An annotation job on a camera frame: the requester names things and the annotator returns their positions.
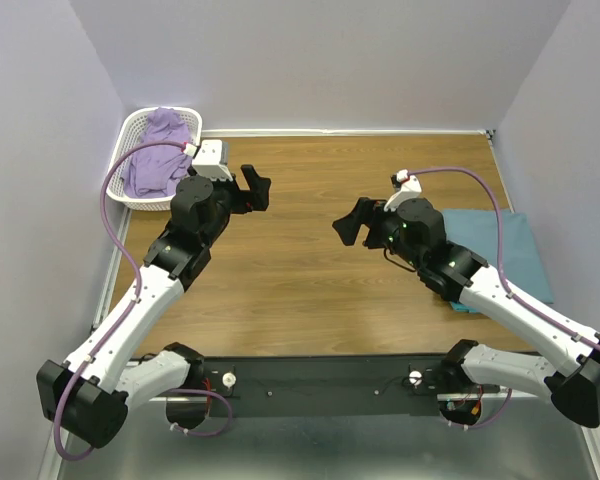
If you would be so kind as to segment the purple t shirt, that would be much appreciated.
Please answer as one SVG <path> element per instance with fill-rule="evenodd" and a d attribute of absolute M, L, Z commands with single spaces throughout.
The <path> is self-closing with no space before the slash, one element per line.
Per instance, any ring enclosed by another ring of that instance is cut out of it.
<path fill-rule="evenodd" d="M 158 108 L 149 113 L 147 128 L 140 143 L 190 140 L 190 131 L 180 114 L 173 109 Z M 191 161 L 180 148 L 152 146 L 135 152 L 121 178 L 124 193 L 131 198 L 159 198 L 175 194 L 178 182 L 186 176 Z"/>

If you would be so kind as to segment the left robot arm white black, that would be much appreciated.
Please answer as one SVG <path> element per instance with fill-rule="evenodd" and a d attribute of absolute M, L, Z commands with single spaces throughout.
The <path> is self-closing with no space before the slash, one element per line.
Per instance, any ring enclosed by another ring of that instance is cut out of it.
<path fill-rule="evenodd" d="M 211 260 L 211 247 L 234 214 L 264 211 L 270 179 L 251 165 L 234 177 L 200 174 L 182 180 L 171 201 L 170 219 L 135 269 L 129 290 L 91 336 L 63 362 L 48 360 L 36 375 L 44 416 L 53 424 L 55 447 L 65 459 L 61 436 L 69 432 L 89 449 L 106 446 L 128 413 L 152 398 L 192 388 L 212 396 L 197 351 L 172 343 L 141 364 L 128 365 L 157 320 L 193 284 Z"/>

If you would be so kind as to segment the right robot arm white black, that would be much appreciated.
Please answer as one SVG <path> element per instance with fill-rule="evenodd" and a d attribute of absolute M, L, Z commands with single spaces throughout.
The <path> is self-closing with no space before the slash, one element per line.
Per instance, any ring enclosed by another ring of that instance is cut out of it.
<path fill-rule="evenodd" d="M 445 301 L 478 310 L 535 349 L 519 354 L 460 340 L 432 373 L 423 376 L 439 394 L 473 385 L 497 385 L 550 401 L 572 422 L 600 426 L 600 332 L 549 308 L 513 284 L 470 249 L 448 240 L 442 214 L 424 199 L 404 201 L 396 210 L 367 197 L 334 221 L 343 244 L 363 244 L 406 261 L 419 280 Z"/>

